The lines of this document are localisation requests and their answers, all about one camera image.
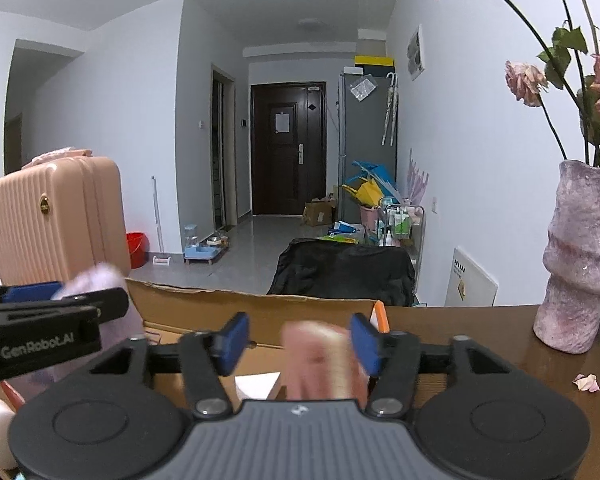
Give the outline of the pink textured vase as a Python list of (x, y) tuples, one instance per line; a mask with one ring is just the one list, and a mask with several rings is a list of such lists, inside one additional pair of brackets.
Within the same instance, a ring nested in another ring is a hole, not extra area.
[(543, 264), (550, 277), (533, 333), (555, 350), (588, 352), (600, 328), (600, 168), (559, 165)]

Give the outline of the red bucket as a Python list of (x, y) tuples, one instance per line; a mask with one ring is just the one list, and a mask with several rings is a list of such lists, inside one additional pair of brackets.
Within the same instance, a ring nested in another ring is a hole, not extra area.
[(129, 232), (126, 234), (128, 243), (131, 269), (141, 268), (148, 261), (149, 240), (142, 232)]

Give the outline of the dark entrance door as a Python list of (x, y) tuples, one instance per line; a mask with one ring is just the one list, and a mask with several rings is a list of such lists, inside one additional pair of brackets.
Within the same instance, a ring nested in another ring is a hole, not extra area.
[(252, 213), (298, 216), (326, 196), (326, 84), (255, 84), (250, 96)]

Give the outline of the white panel against wall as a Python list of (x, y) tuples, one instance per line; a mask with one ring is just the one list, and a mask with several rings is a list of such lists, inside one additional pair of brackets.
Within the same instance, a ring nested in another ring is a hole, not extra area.
[(445, 307), (493, 307), (498, 283), (459, 247), (454, 249)]

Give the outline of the pink ribbed suitcase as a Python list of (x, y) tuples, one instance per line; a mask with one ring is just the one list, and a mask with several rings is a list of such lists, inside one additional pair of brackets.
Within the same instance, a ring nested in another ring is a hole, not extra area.
[(65, 283), (99, 263), (131, 271), (112, 159), (74, 152), (0, 178), (3, 284)]

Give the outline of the red cardboard box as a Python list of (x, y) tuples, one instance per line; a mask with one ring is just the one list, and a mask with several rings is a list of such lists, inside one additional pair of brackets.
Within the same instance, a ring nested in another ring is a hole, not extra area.
[(166, 287), (125, 279), (129, 297), (144, 322), (144, 334), (151, 341), (174, 344), (186, 333), (215, 332), (237, 312), (250, 321), (250, 338), (256, 348), (242, 354), (236, 370), (222, 385), (234, 406), (242, 403), (236, 396), (234, 377), (279, 372), (284, 385), (284, 350), (280, 334), (285, 323), (317, 321), (349, 330), (352, 315), (369, 315), (372, 300), (320, 299), (300, 296), (259, 296), (242, 292), (222, 292)]

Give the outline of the grey refrigerator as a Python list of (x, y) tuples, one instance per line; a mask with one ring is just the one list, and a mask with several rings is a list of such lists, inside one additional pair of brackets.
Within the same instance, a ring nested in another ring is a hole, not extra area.
[[(375, 86), (360, 101), (352, 89), (361, 82), (369, 81)], [(382, 140), (388, 110), (390, 79), (387, 77), (342, 74), (339, 89), (339, 160), (338, 183), (356, 188), (360, 180), (350, 181), (362, 172), (354, 162), (382, 165), (392, 180), (396, 180), (396, 147), (398, 140), (390, 144), (391, 133)]]

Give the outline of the fallen rose petal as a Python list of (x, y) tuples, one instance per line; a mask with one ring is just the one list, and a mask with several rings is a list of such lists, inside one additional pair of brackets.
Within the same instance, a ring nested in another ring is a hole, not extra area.
[(573, 379), (572, 383), (581, 392), (596, 393), (600, 391), (597, 376), (594, 374), (579, 374)]

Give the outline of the dried pink roses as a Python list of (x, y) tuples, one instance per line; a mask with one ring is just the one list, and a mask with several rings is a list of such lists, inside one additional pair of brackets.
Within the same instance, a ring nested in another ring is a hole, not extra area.
[(591, 38), (586, 39), (582, 28), (574, 21), (567, 0), (560, 0), (565, 21), (554, 29), (550, 41), (541, 36), (513, 0), (502, 1), (520, 18), (541, 48), (536, 56), (541, 66), (524, 62), (505, 63), (505, 82), (509, 91), (525, 106), (543, 111), (562, 156), (566, 156), (567, 152), (550, 118), (543, 94), (552, 87), (567, 92), (579, 115), (584, 162), (600, 168), (600, 37), (588, 0), (580, 1), (591, 29)]

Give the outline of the blue yellow bags pile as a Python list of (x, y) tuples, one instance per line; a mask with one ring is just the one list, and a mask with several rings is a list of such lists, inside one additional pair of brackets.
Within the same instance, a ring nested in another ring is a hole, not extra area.
[(390, 176), (385, 165), (354, 160), (352, 166), (358, 168), (358, 173), (340, 185), (340, 188), (359, 205), (375, 208), (385, 202), (389, 204), (402, 202), (402, 197), (396, 188), (396, 181)]

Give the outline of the cardboard box on floor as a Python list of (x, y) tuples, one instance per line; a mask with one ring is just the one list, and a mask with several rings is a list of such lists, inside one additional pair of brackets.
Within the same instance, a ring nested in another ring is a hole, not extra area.
[(312, 200), (304, 205), (302, 223), (306, 226), (330, 226), (336, 212), (337, 203), (333, 200)]

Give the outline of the wall electrical panel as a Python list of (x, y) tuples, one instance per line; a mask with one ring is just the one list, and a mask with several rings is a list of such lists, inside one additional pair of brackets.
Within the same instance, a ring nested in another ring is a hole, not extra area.
[(417, 26), (406, 46), (406, 67), (411, 81), (415, 81), (426, 68), (422, 25)]

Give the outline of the yellow box on refrigerator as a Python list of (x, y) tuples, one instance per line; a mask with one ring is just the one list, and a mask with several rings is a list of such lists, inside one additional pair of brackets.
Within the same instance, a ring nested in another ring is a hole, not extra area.
[(385, 77), (394, 72), (394, 61), (386, 56), (355, 55), (354, 62), (364, 75)]

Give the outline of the blue pet feeder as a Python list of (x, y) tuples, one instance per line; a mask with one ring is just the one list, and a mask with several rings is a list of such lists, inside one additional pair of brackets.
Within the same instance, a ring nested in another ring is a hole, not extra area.
[(206, 262), (212, 264), (228, 249), (228, 236), (223, 231), (216, 231), (206, 238), (200, 238), (196, 224), (189, 224), (184, 228), (184, 235), (183, 260), (185, 263)]

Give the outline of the hanging umbrella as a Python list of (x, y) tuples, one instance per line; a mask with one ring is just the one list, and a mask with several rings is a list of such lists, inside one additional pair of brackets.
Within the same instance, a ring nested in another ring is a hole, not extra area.
[(389, 87), (387, 92), (387, 105), (384, 122), (384, 131), (381, 136), (381, 145), (393, 146), (396, 138), (396, 118), (398, 117), (399, 87), (398, 75), (388, 73)]

